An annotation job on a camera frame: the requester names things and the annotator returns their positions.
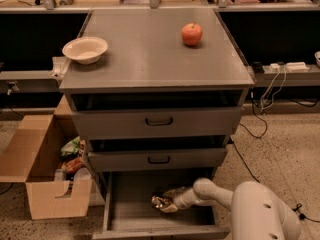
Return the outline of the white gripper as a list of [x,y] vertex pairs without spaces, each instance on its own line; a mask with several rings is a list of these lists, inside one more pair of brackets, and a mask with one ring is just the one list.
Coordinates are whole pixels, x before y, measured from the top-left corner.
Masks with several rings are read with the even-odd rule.
[[195,193],[192,187],[179,187],[170,189],[162,194],[164,198],[173,198],[174,204],[163,205],[160,210],[163,213],[175,213],[178,210],[188,209],[196,205],[199,201],[199,196]]

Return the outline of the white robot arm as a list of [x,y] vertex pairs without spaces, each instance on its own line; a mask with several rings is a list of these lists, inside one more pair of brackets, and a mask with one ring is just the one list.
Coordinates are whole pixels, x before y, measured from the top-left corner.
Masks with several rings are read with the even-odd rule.
[[165,192],[156,207],[173,213],[191,206],[211,206],[216,201],[231,212],[232,240],[298,240],[301,224],[296,213],[273,191],[246,181],[234,191],[198,178],[191,187]]

